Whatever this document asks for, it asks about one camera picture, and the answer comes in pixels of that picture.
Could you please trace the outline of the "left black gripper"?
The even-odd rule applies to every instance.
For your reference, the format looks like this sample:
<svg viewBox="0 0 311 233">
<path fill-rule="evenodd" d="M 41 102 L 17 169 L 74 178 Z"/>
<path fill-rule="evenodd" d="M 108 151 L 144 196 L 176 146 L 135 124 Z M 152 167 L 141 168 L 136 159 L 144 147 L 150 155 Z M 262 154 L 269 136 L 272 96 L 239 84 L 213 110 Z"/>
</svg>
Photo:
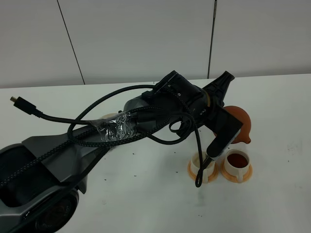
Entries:
<svg viewBox="0 0 311 233">
<path fill-rule="evenodd" d="M 142 94 L 149 105 L 161 106 L 172 111 L 191 114 L 198 127 L 205 125 L 214 133 L 235 130 L 235 117 L 224 109 L 224 98 L 235 77 L 224 72 L 205 87 L 197 87 L 186 78 L 172 71 L 158 82 L 151 91 Z"/>
</svg>

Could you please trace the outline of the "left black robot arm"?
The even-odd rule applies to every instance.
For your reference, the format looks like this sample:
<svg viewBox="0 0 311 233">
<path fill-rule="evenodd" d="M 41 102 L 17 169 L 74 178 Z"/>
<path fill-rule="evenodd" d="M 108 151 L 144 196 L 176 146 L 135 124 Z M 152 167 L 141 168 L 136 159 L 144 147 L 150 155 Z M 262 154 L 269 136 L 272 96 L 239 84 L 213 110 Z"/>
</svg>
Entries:
<svg viewBox="0 0 311 233">
<path fill-rule="evenodd" d="M 149 138 L 178 144 L 206 126 L 216 134 L 199 152 L 195 185 L 203 171 L 241 131 L 242 123 L 224 109 L 234 77 L 224 72 L 205 87 L 172 71 L 155 85 L 116 90 L 76 119 L 53 117 L 18 97 L 14 106 L 29 115 L 69 125 L 60 135 L 34 136 L 0 151 L 0 230 L 3 233 L 54 233 L 73 216 L 87 175 L 113 148 Z"/>
</svg>

